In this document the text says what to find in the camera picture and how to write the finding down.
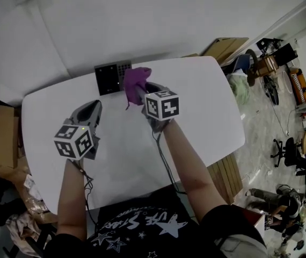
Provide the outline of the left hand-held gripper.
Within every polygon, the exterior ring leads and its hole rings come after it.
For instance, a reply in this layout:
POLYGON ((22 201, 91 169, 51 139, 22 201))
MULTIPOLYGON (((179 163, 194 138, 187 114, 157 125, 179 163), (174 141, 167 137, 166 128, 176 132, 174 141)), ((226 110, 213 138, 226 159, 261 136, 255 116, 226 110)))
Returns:
POLYGON ((83 158, 94 160, 98 149, 99 138, 96 127, 100 123, 103 105, 94 100, 78 107, 66 119, 53 139, 58 153, 67 159, 79 161, 83 158), (72 119, 92 119, 92 124, 78 124, 72 119))

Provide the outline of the purple cloth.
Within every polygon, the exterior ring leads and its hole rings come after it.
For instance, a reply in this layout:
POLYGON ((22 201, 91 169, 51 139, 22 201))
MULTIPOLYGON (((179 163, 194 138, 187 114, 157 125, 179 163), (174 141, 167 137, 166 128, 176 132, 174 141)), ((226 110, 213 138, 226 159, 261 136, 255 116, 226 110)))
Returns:
POLYGON ((124 91, 125 91, 127 101, 128 101, 127 108, 129 108, 130 103, 138 105, 138 106, 143 105, 143 102, 136 101, 135 86, 140 85, 142 88, 145 89, 145 84, 147 82, 147 79, 151 75, 151 72, 152 70, 146 67, 127 69, 125 71, 123 83, 124 83, 124 91))

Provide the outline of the light green cloth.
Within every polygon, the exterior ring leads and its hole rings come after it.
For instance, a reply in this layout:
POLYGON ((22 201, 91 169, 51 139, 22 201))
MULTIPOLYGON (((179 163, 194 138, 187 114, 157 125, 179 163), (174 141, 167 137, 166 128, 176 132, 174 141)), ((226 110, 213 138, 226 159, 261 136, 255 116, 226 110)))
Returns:
POLYGON ((250 98, 250 87, 245 74, 229 74, 227 80, 238 105, 244 105, 250 98))

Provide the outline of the white table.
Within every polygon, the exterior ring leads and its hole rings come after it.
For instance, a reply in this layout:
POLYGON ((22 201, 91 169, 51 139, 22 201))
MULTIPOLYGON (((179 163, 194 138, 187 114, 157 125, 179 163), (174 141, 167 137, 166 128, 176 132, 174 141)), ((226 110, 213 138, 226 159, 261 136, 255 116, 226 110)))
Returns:
MULTIPOLYGON (((152 70, 149 81, 179 95, 176 122, 205 165, 243 146, 241 114, 213 57, 158 60, 143 66, 152 70)), ((165 140, 155 143, 141 107, 128 105, 124 92, 101 96, 91 73, 31 93, 22 103, 21 130, 28 166, 52 213, 57 212, 65 165, 53 138, 75 109, 96 99, 103 105, 96 129, 100 142, 96 158, 84 161, 85 171, 93 179, 90 208, 142 196, 170 184, 161 156, 172 171, 175 167, 165 140)))

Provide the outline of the leaning cardboard sheet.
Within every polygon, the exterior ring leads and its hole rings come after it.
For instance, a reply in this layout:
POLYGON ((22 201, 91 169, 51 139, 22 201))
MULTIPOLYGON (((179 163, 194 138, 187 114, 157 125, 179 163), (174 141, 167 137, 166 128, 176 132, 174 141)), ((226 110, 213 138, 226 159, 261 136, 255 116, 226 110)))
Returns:
POLYGON ((201 56, 212 56, 221 65, 248 40, 246 37, 217 38, 201 53, 201 56))

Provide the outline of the white crumpled paper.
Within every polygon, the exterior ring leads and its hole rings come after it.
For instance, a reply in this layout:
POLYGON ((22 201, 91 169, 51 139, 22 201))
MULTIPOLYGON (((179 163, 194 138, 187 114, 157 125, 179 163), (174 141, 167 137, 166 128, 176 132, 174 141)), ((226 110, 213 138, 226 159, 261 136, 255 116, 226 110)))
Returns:
POLYGON ((42 200, 42 197, 39 193, 39 190, 37 188, 37 186, 35 185, 34 179, 32 177, 32 175, 27 174, 26 175, 26 179, 24 181, 24 187, 28 190, 28 193, 30 196, 32 196, 33 198, 35 198, 38 201, 42 200))

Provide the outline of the round dark wooden stool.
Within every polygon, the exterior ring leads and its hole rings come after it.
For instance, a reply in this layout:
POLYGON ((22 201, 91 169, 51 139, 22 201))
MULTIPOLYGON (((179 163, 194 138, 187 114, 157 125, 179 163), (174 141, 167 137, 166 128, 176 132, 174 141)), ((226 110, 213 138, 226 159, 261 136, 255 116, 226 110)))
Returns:
POLYGON ((247 82, 250 87, 255 85, 256 78, 258 77, 256 72, 258 70, 258 58, 256 53, 252 49, 248 49, 245 54, 250 56, 250 67, 246 71, 247 74, 247 82))

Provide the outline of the large taped cardboard box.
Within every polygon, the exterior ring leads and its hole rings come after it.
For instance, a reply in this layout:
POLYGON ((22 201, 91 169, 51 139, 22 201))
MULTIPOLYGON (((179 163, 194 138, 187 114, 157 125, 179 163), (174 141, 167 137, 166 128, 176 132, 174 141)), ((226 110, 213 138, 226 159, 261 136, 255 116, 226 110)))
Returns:
POLYGON ((49 211, 43 199, 38 201, 30 196, 28 190, 24 187, 24 184, 15 184, 15 187, 18 190, 18 193, 23 200, 29 214, 38 224, 52 224, 57 222, 57 215, 49 211))

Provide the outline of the small wooden shelf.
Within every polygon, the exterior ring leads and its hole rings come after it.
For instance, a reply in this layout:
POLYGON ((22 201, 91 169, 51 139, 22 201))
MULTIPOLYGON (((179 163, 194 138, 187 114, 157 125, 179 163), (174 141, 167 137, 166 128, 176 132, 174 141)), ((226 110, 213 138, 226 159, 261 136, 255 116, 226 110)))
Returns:
POLYGON ((275 75, 278 69, 279 66, 275 60, 275 56, 267 55, 258 61, 258 69, 256 71, 256 74, 258 77, 275 75))

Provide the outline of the black star-print t-shirt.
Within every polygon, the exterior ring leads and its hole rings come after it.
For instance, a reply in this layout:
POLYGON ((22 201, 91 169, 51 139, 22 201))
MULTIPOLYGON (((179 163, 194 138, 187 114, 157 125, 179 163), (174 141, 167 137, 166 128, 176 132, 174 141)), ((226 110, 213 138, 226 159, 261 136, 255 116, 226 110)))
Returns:
POLYGON ((82 241, 59 234, 46 245, 44 258, 227 258, 217 245, 239 234, 265 246, 237 207, 218 206, 197 223, 166 188, 102 208, 93 235, 82 241))

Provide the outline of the white round hoop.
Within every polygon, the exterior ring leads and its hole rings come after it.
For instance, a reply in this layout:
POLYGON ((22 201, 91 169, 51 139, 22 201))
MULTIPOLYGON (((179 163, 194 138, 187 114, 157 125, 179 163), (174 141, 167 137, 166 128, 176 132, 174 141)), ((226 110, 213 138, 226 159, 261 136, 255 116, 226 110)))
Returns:
POLYGON ((289 78, 289 76, 288 76, 288 74, 287 74, 286 71, 283 71, 283 72, 282 72, 282 77, 283 77, 283 81, 284 81, 286 90, 287 90, 290 94, 293 94, 293 86, 292 86, 292 83, 291 83, 290 78, 289 78))

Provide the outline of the orange wooden rack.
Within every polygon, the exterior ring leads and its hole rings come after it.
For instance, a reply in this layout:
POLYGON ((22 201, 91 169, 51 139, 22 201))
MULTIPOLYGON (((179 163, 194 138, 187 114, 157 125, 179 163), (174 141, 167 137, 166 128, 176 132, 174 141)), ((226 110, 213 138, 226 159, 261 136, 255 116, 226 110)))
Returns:
POLYGON ((289 72, 289 78, 292 83, 296 104, 301 105, 306 103, 306 80, 302 70, 292 68, 289 72))

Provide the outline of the black swivel chair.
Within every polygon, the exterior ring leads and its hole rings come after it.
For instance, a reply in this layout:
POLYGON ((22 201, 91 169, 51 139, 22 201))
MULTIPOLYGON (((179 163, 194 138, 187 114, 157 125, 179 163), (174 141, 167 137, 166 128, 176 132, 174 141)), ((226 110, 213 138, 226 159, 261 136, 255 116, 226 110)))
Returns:
POLYGON ((278 158, 277 163, 274 165, 275 168, 278 168, 280 161, 284 158, 284 164, 287 167, 298 166, 299 168, 306 165, 306 159, 301 156, 301 153, 298 151, 297 144, 294 141, 293 137, 290 137, 283 145, 282 141, 274 139, 273 142, 276 144, 278 152, 275 155, 271 155, 271 158, 278 158))

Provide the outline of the small brown box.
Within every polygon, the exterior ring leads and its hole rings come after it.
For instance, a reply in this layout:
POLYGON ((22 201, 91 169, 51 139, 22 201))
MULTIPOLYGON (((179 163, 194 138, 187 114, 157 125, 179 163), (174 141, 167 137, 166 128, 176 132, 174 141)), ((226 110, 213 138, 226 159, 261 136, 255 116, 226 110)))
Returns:
POLYGON ((257 229, 262 238, 265 236, 266 216, 248 209, 242 209, 246 219, 257 229))

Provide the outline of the person's grey trousers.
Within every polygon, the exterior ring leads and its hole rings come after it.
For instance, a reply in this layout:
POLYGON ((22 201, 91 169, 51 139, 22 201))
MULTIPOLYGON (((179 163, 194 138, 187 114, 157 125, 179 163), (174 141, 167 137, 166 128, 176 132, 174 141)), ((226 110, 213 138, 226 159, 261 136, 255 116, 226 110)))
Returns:
POLYGON ((267 248, 246 235, 231 235, 217 245, 227 258, 268 258, 267 248))

